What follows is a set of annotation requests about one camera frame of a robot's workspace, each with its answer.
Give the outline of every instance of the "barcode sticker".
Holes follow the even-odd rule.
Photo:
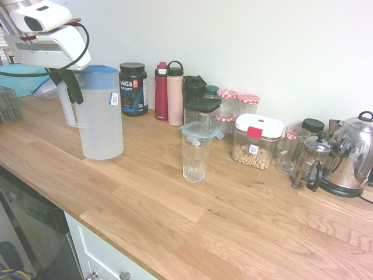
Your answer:
[[[113,105],[113,106],[117,106],[118,105],[118,99],[119,99],[118,97],[119,97],[118,93],[112,92],[110,94],[109,104]]]
[[[249,147],[247,147],[247,151],[249,153],[252,153],[253,155],[257,155],[258,154],[258,151],[259,151],[259,147],[258,146],[255,146],[253,144],[250,144]]]

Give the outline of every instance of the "plastic bag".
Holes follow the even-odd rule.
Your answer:
[[[31,93],[39,98],[52,99],[58,96],[58,89],[51,78],[48,78],[38,85]]]

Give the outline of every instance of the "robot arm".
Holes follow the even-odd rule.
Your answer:
[[[71,101],[80,104],[82,94],[71,70],[82,70],[89,65],[89,36],[81,24],[69,24],[71,20],[67,8],[48,0],[0,0],[4,39],[18,61],[23,65],[45,68],[48,73],[42,75],[51,76],[56,85],[65,81]],[[87,43],[75,26],[84,28]]]

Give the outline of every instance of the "red water bottle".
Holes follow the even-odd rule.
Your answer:
[[[168,120],[167,107],[167,64],[159,62],[156,68],[156,119]]]

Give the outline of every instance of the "stainless steel kettle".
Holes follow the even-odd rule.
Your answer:
[[[361,195],[373,166],[373,113],[364,111],[349,118],[329,145],[332,151],[323,168],[320,188],[341,197]]]

